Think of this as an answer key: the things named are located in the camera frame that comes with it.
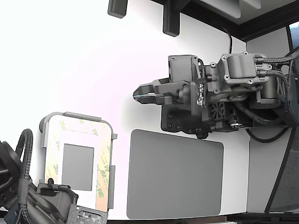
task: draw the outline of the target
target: black wire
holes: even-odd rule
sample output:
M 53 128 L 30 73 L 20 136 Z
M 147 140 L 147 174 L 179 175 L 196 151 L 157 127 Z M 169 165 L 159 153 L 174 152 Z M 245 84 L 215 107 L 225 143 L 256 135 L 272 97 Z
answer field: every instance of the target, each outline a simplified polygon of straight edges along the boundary
M 228 37 L 229 37 L 229 49 L 228 49 L 228 53 L 231 54 L 232 50 L 233 50 L 233 38 L 232 38 L 232 35 L 224 27 L 221 27 L 221 29 L 223 29 L 228 34 Z
M 246 129 L 246 132 L 252 139 L 254 139 L 257 142 L 270 143 L 270 142 L 274 142 L 277 139 L 279 139 L 280 137 L 282 137 L 288 129 L 289 129 L 288 127 L 285 127 L 278 135 L 276 135 L 275 137 L 270 138 L 270 139 L 260 139 L 260 138 L 256 137 L 249 129 Z
M 19 139 L 17 148 L 23 148 L 24 150 L 24 158 L 21 168 L 20 179 L 29 180 L 29 171 L 30 171 L 30 164 L 31 164 L 31 155 L 32 155 L 32 145 L 33 145 L 33 133 L 30 129 L 25 129 Z M 18 199 L 22 197 L 27 197 L 27 195 L 20 195 L 18 194 Z M 29 217 L 28 210 L 27 210 L 27 203 L 26 204 L 19 204 L 19 209 L 17 213 L 17 218 L 15 219 L 14 224 L 18 224 L 21 218 L 27 224 L 32 224 L 32 221 Z

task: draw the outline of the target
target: gray plastic frame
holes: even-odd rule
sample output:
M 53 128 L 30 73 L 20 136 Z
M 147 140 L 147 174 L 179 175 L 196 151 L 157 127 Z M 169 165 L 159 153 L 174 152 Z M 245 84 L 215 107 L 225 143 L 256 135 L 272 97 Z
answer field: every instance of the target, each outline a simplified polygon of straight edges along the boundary
M 65 112 L 65 113 L 53 112 L 53 113 L 49 114 L 48 116 L 44 117 L 39 124 L 39 130 L 42 133 L 41 148 L 45 148 L 45 149 L 47 148 L 50 119 L 56 115 L 101 122 L 101 123 L 107 124 L 110 127 L 110 129 L 111 129 L 111 147 L 110 147 L 108 209 L 113 209 L 113 207 L 114 207 L 115 165 L 111 165 L 111 161 L 112 161 L 112 152 L 113 152 L 113 140 L 117 139 L 117 134 L 113 133 L 112 126 L 107 121 L 102 120 L 102 118 L 89 116 L 89 115 L 83 115 L 83 114 L 79 114 L 79 113 L 72 113 L 72 112 Z

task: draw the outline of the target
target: black mount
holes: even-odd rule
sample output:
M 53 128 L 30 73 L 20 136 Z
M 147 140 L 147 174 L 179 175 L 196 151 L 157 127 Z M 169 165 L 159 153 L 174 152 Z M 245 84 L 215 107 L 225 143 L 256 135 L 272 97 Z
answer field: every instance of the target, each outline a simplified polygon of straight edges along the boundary
M 109 0 L 108 14 L 122 19 L 127 14 L 128 0 Z
M 190 0 L 166 0 L 163 15 L 163 33 L 169 36 L 179 35 L 180 12 Z
M 191 0 L 165 0 L 163 15 L 163 33 L 169 36 L 179 35 L 180 12 Z M 108 14 L 123 18 L 127 13 L 128 0 L 109 0 Z
M 186 14 L 196 20 L 247 42 L 259 36 L 288 27 L 299 20 L 299 1 L 294 1 L 252 20 L 238 25 L 222 15 L 190 0 L 152 0 L 164 6 L 163 32 L 170 36 L 179 35 L 179 14 Z M 123 18 L 127 12 L 128 0 L 109 0 L 108 14 Z

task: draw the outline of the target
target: gray 3d printed part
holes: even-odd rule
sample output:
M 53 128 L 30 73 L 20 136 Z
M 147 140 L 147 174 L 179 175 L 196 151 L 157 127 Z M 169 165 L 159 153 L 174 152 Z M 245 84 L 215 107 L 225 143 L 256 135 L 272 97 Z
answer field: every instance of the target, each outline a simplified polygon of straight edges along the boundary
M 66 224 L 106 224 L 108 212 L 71 204 Z
M 77 119 L 83 119 L 83 120 L 90 120 L 95 122 L 101 122 L 107 124 L 111 129 L 111 146 L 110 146 L 110 165 L 109 165 L 109 190 L 108 190 L 108 209 L 113 209 L 114 207 L 114 178 L 115 178 L 115 166 L 111 165 L 111 157 L 112 157 L 112 146 L 113 146 L 113 140 L 117 139 L 117 134 L 113 133 L 112 126 L 102 120 L 102 118 L 89 116 L 89 115 L 83 115 L 78 113 L 72 113 L 72 112 L 53 112 L 49 114 L 48 116 L 44 117 L 40 124 L 39 124 L 39 130 L 42 133 L 42 141 L 41 141 L 41 148 L 47 148 L 47 142 L 48 142 L 48 131 L 49 131 L 49 122 L 50 119 L 53 116 L 60 115 L 60 116 L 66 116 L 71 118 L 77 118 Z

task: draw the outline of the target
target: black bracket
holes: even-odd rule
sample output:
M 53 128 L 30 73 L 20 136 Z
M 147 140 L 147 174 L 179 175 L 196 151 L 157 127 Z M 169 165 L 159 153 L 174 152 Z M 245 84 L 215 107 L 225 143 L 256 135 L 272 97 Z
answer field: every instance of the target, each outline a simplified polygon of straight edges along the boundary
M 163 33 L 179 35 L 180 12 L 191 0 L 164 0 Z M 109 0 L 108 14 L 117 18 L 125 17 L 128 0 Z
M 170 36 L 179 35 L 180 12 L 190 0 L 166 0 L 163 15 L 163 33 Z
M 127 13 L 128 0 L 109 0 L 108 14 L 122 19 Z

